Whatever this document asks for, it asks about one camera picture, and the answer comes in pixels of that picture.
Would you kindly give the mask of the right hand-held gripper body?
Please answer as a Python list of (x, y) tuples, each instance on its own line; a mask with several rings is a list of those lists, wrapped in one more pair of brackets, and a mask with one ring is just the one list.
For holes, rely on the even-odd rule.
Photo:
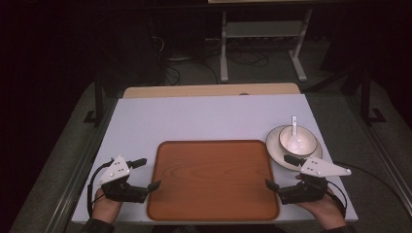
[(280, 187), (277, 191), (281, 202), (295, 204), (321, 200), (327, 193), (327, 177), (350, 176), (348, 168), (335, 165), (317, 157), (310, 156), (300, 166), (301, 181), (295, 186)]

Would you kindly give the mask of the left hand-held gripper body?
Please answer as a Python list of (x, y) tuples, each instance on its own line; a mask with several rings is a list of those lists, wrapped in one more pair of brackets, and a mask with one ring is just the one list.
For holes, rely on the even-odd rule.
[(97, 184), (108, 199), (117, 202), (144, 203), (148, 196), (146, 187), (132, 186), (127, 180), (132, 168), (126, 164), (123, 155), (114, 159), (98, 179)]

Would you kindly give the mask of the white bowl with dark rim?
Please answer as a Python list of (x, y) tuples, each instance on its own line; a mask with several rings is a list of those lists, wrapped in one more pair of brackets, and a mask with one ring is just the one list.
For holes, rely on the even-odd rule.
[[(281, 146), (288, 152), (290, 152), (288, 150), (288, 142), (291, 137), (291, 129), (291, 126), (287, 126), (282, 129), (279, 134), (279, 142)], [(299, 154), (294, 154), (291, 152), (293, 155), (306, 156), (312, 154), (317, 149), (318, 140), (310, 130), (301, 126), (297, 126), (297, 137), (301, 144), (301, 151)]]

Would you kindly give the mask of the white plate with dark rim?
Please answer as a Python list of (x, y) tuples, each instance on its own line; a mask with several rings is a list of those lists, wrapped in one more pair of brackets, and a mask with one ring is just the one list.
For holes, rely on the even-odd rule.
[(284, 156), (289, 154), (296, 158), (308, 158), (310, 155), (317, 158), (323, 158), (323, 149), (317, 138), (313, 135), (313, 133), (304, 128), (299, 126), (297, 128), (298, 138), (301, 141), (308, 141), (312, 149), (311, 153), (306, 154), (294, 154), (289, 152), (284, 145), (286, 145), (291, 137), (292, 128), (290, 126), (281, 125), (274, 129), (272, 129), (266, 137), (266, 148), (270, 156), (277, 162), (279, 165), (283, 166), (284, 168), (299, 171), (300, 166), (294, 166), (284, 160)]

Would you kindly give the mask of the white ceramic spoon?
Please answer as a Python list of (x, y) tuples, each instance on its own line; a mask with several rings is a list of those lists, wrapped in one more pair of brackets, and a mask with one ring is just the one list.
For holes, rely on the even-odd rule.
[(297, 117), (292, 116), (291, 137), (288, 142), (288, 150), (294, 154), (299, 154), (301, 151), (301, 144), (297, 137)]

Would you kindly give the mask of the brown wooden tray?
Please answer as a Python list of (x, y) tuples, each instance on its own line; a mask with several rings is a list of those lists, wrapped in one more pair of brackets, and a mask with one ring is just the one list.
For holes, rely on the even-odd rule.
[(155, 221), (268, 221), (280, 213), (260, 140), (168, 141), (156, 152), (147, 215)]

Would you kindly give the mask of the person's left hand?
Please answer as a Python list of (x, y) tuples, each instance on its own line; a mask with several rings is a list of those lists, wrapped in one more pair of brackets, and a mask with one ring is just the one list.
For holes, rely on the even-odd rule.
[(122, 202), (108, 199), (103, 190), (98, 188), (95, 192), (91, 217), (112, 224), (118, 218), (121, 207)]

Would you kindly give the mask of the person's right hand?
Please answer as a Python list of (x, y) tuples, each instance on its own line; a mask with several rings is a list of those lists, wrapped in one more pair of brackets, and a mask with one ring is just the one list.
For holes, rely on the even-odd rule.
[(321, 200), (297, 203), (297, 206), (308, 211), (324, 230), (332, 230), (347, 225), (338, 204), (327, 194)]

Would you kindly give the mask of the black metal stand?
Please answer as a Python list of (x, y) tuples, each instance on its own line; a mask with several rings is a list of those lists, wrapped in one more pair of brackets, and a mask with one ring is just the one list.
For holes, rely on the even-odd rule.
[(102, 121), (103, 111), (103, 87), (100, 74), (97, 73), (94, 77), (94, 109), (87, 112), (84, 123), (92, 123), (94, 127), (97, 127)]
[(366, 68), (360, 71), (360, 116), (362, 120), (371, 126), (376, 122), (386, 122), (379, 109), (370, 108), (371, 77)]

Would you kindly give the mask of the white metal table frame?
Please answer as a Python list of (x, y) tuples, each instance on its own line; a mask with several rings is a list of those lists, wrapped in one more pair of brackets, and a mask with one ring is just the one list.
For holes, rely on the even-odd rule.
[(294, 37), (297, 43), (293, 50), (289, 50), (289, 56), (300, 82), (306, 82), (307, 77), (299, 60), (299, 53), (305, 39), (313, 10), (305, 12), (302, 20), (278, 20), (278, 21), (228, 21), (227, 12), (222, 13), (220, 78), (223, 83), (228, 83), (228, 67), (226, 49), (227, 39), (240, 38), (281, 38)]

